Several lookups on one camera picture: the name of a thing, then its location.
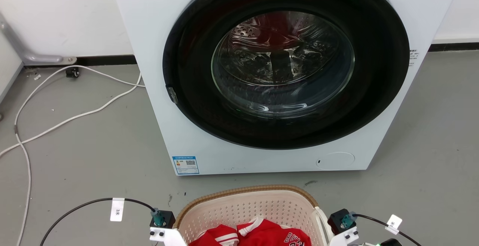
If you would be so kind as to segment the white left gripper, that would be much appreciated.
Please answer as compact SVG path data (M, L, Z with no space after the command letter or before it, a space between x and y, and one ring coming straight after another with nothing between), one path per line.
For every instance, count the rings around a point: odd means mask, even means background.
M187 246L178 229L150 227L150 241L161 242L164 246Z

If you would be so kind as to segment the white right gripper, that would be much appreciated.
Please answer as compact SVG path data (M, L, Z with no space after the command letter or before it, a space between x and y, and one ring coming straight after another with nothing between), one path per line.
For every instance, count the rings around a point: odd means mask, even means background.
M357 227L354 226L330 239L329 246L349 246L359 239Z

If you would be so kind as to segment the beige perforated laundry basket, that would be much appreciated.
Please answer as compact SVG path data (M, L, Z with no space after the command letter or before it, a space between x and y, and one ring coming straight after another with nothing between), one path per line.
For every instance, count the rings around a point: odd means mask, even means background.
M265 185L225 190L197 198L176 217L173 225L186 243L220 224L236 227L256 217L306 233L312 246L328 246L333 232L318 202L291 185Z

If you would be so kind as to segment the blue energy label sticker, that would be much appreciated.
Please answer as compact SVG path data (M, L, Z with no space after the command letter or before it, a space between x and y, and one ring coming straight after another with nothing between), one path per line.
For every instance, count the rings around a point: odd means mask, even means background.
M178 176L199 175L199 167L195 156L172 156L175 173Z

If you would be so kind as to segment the red and white garment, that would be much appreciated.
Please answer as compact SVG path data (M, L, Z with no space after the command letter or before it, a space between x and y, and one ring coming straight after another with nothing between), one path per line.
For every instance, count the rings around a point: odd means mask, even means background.
M188 246L312 246L312 242L301 229L255 217L235 228L221 224L203 231Z

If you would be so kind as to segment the round white filter cover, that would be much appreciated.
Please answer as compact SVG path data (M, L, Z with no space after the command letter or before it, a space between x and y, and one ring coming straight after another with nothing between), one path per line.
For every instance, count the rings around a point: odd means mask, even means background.
M316 165L326 171L350 170L349 166L354 161L355 157L351 153L333 152L319 157Z

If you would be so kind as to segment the round black washer door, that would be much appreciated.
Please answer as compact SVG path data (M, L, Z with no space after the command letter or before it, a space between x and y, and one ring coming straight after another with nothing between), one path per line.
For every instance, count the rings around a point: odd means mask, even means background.
M405 24L388 0L192 0L162 57L191 122L266 150L359 130L392 103L408 63Z

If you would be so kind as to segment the white front-load washing machine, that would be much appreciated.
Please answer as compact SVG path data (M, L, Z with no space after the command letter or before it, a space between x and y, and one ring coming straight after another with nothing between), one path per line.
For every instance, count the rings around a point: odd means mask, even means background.
M171 163L172 156L195 156L199 175L219 175L322 171L316 165L318 158L333 152L355 157L350 170L367 169L453 0L388 0L404 22L409 40L408 72L397 96L359 130L325 144L291 150L250 148L221 140L191 122L170 100L163 50L174 23L191 1L116 0Z

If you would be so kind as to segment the black baseboard strip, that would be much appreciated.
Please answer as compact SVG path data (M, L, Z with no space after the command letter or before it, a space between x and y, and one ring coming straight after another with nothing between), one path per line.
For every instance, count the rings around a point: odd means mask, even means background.
M97 67L103 65L131 65L137 64L134 55L113 55L113 56L85 56L77 57L75 64L85 67Z
M479 42L431 44L428 52L449 52L449 51L469 51L469 50L479 50Z

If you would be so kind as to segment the grey wall pipe bracket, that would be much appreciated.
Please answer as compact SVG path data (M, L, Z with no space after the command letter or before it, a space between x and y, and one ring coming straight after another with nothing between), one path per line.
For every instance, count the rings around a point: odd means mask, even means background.
M41 55L33 52L22 42L19 35L14 31L12 26L10 26L1 12L0 31L3 33L25 66L36 67L47 65L73 65L77 63L77 57L74 56Z

